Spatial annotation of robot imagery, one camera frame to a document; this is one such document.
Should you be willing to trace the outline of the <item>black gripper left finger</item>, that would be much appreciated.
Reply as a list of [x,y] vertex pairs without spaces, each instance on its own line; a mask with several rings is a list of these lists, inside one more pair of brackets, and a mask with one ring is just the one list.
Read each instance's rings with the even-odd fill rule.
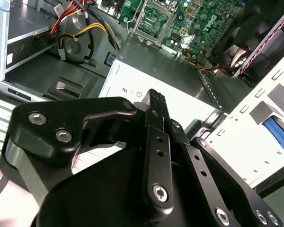
[[1,161],[16,172],[39,205],[59,183],[128,148],[168,148],[159,94],[27,103],[9,122]]

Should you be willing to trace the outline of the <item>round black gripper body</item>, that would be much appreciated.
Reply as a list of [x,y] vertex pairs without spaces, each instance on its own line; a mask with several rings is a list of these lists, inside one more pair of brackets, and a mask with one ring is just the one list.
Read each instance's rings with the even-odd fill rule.
[[128,148],[59,183],[38,227],[213,227],[198,175],[172,166],[168,148]]

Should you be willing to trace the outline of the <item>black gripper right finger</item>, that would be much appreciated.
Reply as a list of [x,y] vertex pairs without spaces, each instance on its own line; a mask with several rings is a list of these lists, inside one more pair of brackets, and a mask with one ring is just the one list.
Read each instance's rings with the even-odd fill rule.
[[171,157],[181,166],[186,210],[197,212],[198,227],[280,227],[282,221],[262,198],[202,138],[189,141],[170,118],[164,95],[161,113],[171,139]]

